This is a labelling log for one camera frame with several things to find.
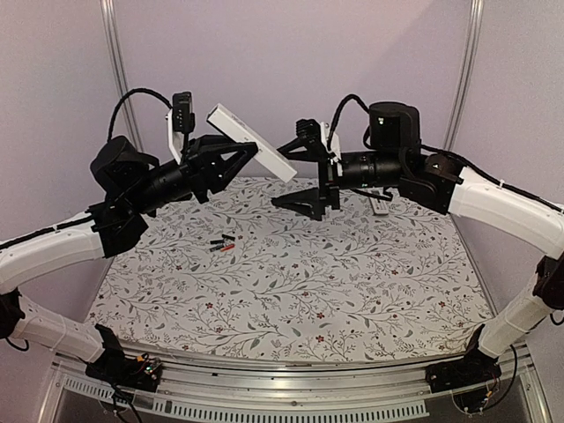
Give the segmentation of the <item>long white remote control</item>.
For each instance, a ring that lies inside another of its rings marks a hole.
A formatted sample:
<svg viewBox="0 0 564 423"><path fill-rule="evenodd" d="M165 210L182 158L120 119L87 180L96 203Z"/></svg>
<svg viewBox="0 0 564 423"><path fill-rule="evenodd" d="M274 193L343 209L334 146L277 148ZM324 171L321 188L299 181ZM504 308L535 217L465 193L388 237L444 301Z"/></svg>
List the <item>long white remote control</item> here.
<svg viewBox="0 0 564 423"><path fill-rule="evenodd" d="M255 160L281 181L289 182L297 175L288 159L222 104L218 103L212 109L206 121L236 143L254 143L257 147Z"/></svg>

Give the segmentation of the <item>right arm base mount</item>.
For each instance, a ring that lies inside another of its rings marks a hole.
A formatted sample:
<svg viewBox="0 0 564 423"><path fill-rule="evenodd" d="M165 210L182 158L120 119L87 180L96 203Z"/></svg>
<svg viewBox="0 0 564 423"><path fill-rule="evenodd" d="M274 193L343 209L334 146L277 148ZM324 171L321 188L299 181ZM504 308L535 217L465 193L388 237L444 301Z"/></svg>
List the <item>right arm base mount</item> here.
<svg viewBox="0 0 564 423"><path fill-rule="evenodd" d="M477 346L459 359L441 361L425 368L425 380L433 393L461 389L500 376L498 360L485 355Z"/></svg>

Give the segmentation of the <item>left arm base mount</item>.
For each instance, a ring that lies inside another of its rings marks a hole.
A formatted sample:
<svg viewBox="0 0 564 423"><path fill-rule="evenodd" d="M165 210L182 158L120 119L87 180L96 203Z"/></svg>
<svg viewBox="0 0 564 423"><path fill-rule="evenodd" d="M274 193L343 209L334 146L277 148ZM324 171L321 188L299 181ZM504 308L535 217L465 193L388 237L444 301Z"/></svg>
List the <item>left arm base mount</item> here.
<svg viewBox="0 0 564 423"><path fill-rule="evenodd" d="M86 364L85 374L110 385L156 392L163 371L161 359L147 352L128 358L111 329L98 323L94 328L102 338L102 354L96 361Z"/></svg>

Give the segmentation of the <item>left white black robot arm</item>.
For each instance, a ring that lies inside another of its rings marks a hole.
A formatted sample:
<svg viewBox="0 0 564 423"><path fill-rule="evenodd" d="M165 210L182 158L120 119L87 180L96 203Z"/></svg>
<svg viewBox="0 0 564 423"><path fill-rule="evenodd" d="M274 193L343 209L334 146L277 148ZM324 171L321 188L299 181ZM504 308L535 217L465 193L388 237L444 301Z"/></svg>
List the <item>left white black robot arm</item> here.
<svg viewBox="0 0 564 423"><path fill-rule="evenodd" d="M96 363L111 382L124 382L131 365L112 330L89 326L48 310L19 287L39 276L133 249L147 229L145 217L172 202L226 188L256 155L253 142L206 135L190 141L179 161L160 164L125 137L107 141L91 163L103 202L64 222L1 244L1 337L22 338L56 352Z"/></svg>

